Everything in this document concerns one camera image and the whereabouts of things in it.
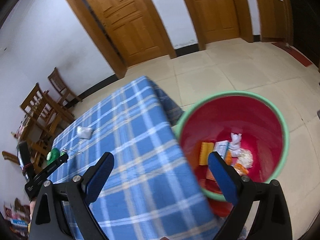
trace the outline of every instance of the blue gripper pad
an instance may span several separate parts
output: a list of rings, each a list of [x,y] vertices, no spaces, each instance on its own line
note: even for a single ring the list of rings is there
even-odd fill
[[[86,184],[85,202],[87,204],[93,203],[97,200],[115,164],[115,159],[112,153],[105,153],[104,155],[100,158],[100,160],[97,162],[96,165],[89,167],[85,172],[85,174],[86,173],[90,174],[93,169],[97,168],[97,171],[94,173],[92,178]]]
[[[228,172],[225,170],[221,162],[217,159],[221,158],[214,153],[208,156],[208,166],[218,186],[220,187],[227,202],[232,203],[234,206],[238,203],[238,192],[236,184],[232,181]]]

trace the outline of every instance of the green rim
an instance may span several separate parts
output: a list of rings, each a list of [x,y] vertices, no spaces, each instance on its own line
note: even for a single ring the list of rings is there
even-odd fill
[[[226,92],[221,92],[221,93],[217,93],[211,96],[208,96],[204,99],[202,99],[201,101],[195,103],[190,109],[188,109],[186,112],[184,112],[184,114],[180,117],[180,119],[178,120],[177,126],[175,127],[175,135],[178,139],[178,141],[180,141],[180,136],[182,134],[182,130],[183,127],[185,125],[185,123],[187,122],[187,120],[189,119],[189,116],[200,106],[202,106],[203,104],[212,101],[213,99],[217,99],[220,97],[225,97],[225,96],[247,96],[247,97],[251,97],[251,98],[255,98],[261,102],[263,102],[265,105],[267,105],[277,116],[280,124],[281,124],[281,129],[282,129],[282,140],[283,140],[283,148],[282,148],[282,155],[280,158],[280,161],[278,163],[278,166],[276,167],[276,169],[274,170],[274,172],[271,174],[271,176],[265,181],[265,183],[269,183],[271,180],[277,178],[282,170],[282,168],[284,167],[284,164],[287,160],[287,156],[288,156],[288,149],[289,149],[289,130],[287,127],[287,124],[284,120],[284,117],[282,115],[282,113],[280,112],[280,110],[268,99],[252,93],[252,92],[247,92],[247,91],[226,91]],[[206,190],[204,188],[201,188],[202,192],[211,199],[217,200],[217,201],[226,201],[225,197],[222,194],[217,194],[217,193],[213,193],[209,190]]]

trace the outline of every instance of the tablecloth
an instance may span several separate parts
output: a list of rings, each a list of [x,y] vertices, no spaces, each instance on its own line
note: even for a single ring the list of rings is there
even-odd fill
[[[212,240],[223,220],[210,211],[172,132],[181,114],[163,90],[142,76],[54,140],[53,147],[69,150],[69,159],[49,179],[70,181],[109,151],[114,169],[89,207],[110,240]],[[92,138],[79,139],[77,126],[92,127]],[[75,238],[83,239],[68,204],[65,210]]]

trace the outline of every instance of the red mat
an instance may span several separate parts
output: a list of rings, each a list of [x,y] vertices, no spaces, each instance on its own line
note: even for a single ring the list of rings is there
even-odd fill
[[[305,67],[308,67],[308,66],[310,66],[312,64],[312,62],[310,60],[308,60],[305,56],[303,56],[297,50],[295,50],[293,48],[291,48],[291,49],[287,48],[285,46],[284,42],[275,42],[275,43],[272,43],[272,44],[277,46],[278,48],[281,48],[284,51],[288,52],[292,57],[294,57],[296,60],[298,60]]]

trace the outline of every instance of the trash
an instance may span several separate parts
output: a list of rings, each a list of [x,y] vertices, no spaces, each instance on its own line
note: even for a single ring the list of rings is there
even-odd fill
[[[240,176],[248,175],[249,173],[249,171],[240,163],[236,163],[233,167],[235,168],[236,172],[238,172]]]
[[[231,165],[232,164],[232,156],[231,156],[231,152],[229,150],[227,150],[226,156],[224,158],[224,161],[226,162],[227,165]]]
[[[226,155],[228,149],[228,144],[228,140],[216,142],[213,151],[217,152],[221,156],[221,158],[224,159],[224,156]]]
[[[90,139],[93,129],[89,127],[77,127],[77,136],[82,139]]]
[[[231,133],[231,142],[229,143],[229,150],[232,157],[239,157],[241,154],[240,142],[242,134]]]
[[[252,168],[253,156],[249,150],[241,149],[241,155],[239,156],[237,163],[244,166],[244,168]]]
[[[216,181],[215,178],[214,178],[214,176],[213,176],[213,174],[212,174],[212,172],[210,171],[209,168],[207,169],[207,174],[206,174],[205,178],[206,178],[206,179],[213,180],[213,181]]]
[[[214,143],[201,143],[201,151],[199,157],[199,165],[208,165],[208,156],[213,152]]]

